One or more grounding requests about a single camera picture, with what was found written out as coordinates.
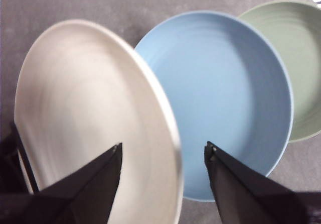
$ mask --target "green plate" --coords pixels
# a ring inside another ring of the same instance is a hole
[[[290,142],[320,133],[321,10],[301,2],[272,2],[245,12],[240,19],[274,45],[288,70],[294,92]]]

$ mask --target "plate rim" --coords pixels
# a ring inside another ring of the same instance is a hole
[[[25,62],[28,61],[32,50],[37,47],[39,42],[44,37],[46,37],[52,31],[55,31],[57,28],[70,26],[70,25],[81,25],[81,26],[93,28],[99,31],[105,37],[111,39],[116,45],[118,45],[124,52],[126,52],[126,54],[128,54],[133,59],[133,65],[136,65],[137,69],[141,72],[141,74],[146,79],[147,84],[150,86],[151,91],[154,97],[156,98],[159,108],[164,116],[164,121],[167,126],[169,136],[172,140],[171,141],[172,149],[174,152],[175,166],[176,166],[175,172],[177,173],[176,174],[177,176],[176,210],[174,212],[175,216],[173,218],[173,221],[174,221],[173,223],[178,223],[181,210],[182,210],[184,178],[183,178],[183,164],[182,164],[182,157],[181,157],[182,148],[181,148],[180,135],[179,135],[176,119],[175,119],[172,107],[170,105],[170,102],[165,94],[165,91],[163,90],[163,87],[159,83],[153,71],[149,68],[148,64],[143,60],[143,58],[134,50],[134,48],[131,45],[129,45],[124,39],[118,36],[116,33],[112,32],[111,30],[105,28],[100,24],[97,24],[88,20],[83,20],[83,19],[69,19],[69,20],[60,21],[53,24],[52,26],[47,28],[44,32],[42,32],[40,36],[38,36],[38,38],[33,42],[30,49],[28,50],[19,72],[17,86],[16,86],[16,93],[15,93],[15,102],[14,102],[15,103],[14,121],[16,122],[16,115],[17,115],[16,103],[17,103],[18,89],[20,84],[22,84],[20,76],[23,74],[24,68],[26,68]]]
[[[289,139],[290,139],[290,135],[291,135],[291,131],[292,131],[292,126],[293,126],[293,118],[294,118],[294,99],[293,99],[293,90],[292,90],[292,85],[291,85],[291,81],[287,72],[287,69],[285,67],[285,64],[283,63],[283,60],[281,59],[280,55],[278,54],[278,52],[276,51],[276,49],[274,48],[274,46],[267,40],[267,38],[261,34],[257,29],[255,29],[253,26],[251,26],[250,24],[248,24],[247,22],[234,17],[230,14],[227,13],[222,13],[222,12],[218,12],[218,11],[212,11],[212,10],[196,10],[196,11],[187,11],[187,12],[183,12],[177,15],[174,15],[162,22],[160,22],[159,24],[157,24],[155,27],[153,27],[152,29],[150,29],[143,37],[142,39],[137,43],[137,45],[135,46],[135,50],[137,49],[137,47],[140,46],[140,44],[148,37],[148,35],[153,34],[154,31],[156,31],[158,28],[162,27],[164,24],[167,24],[168,22],[175,20],[176,18],[180,18],[180,17],[185,17],[188,15],[194,15],[194,14],[204,14],[204,15],[215,15],[215,16],[220,16],[220,17],[224,17],[227,18],[231,21],[237,22],[238,24],[243,25],[245,28],[247,28],[248,30],[254,32],[266,45],[267,47],[271,50],[271,52],[274,54],[274,56],[276,57],[277,61],[280,64],[280,67],[282,69],[282,72],[284,74],[286,83],[287,83],[287,87],[288,87],[288,92],[289,92],[289,97],[290,97],[290,119],[289,119],[289,128],[288,128],[288,132],[286,135],[286,140],[285,143],[283,143],[283,148],[278,156],[278,159],[276,160],[276,162],[274,163],[274,165],[270,168],[270,170],[268,171],[268,173],[265,175],[266,177],[269,176],[271,174],[271,172],[275,169],[275,167],[277,166],[277,164],[279,163],[279,161],[281,160],[285,149],[288,145]],[[194,201],[199,201],[199,202],[215,202],[215,199],[199,199],[199,198],[193,198],[193,197],[188,197],[188,196],[184,196],[185,199],[188,200],[194,200]]]

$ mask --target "blue plate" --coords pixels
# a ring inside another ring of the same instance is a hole
[[[253,28],[215,12],[175,16],[136,46],[170,100],[183,149],[184,197],[214,201],[207,141],[268,175],[284,152],[292,91],[278,54]]]

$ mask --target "ceramic plate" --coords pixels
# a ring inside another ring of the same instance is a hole
[[[294,92],[291,142],[321,131],[321,11],[299,2],[274,2],[240,16],[279,52]]]
[[[15,122],[40,189],[123,142],[108,223],[178,222],[174,115],[147,64],[114,33],[81,20],[45,31],[20,72]]]
[[[192,12],[156,26],[136,50],[163,85],[178,122],[184,197],[213,201],[207,141],[261,174],[272,171],[291,129],[291,90],[260,34],[227,15]]]

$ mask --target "bowl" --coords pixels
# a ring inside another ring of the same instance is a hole
[[[185,198],[214,201],[204,164],[207,141],[271,173],[291,132],[292,91],[282,60],[259,32],[229,15],[196,11],[157,25],[135,49],[174,110]]]

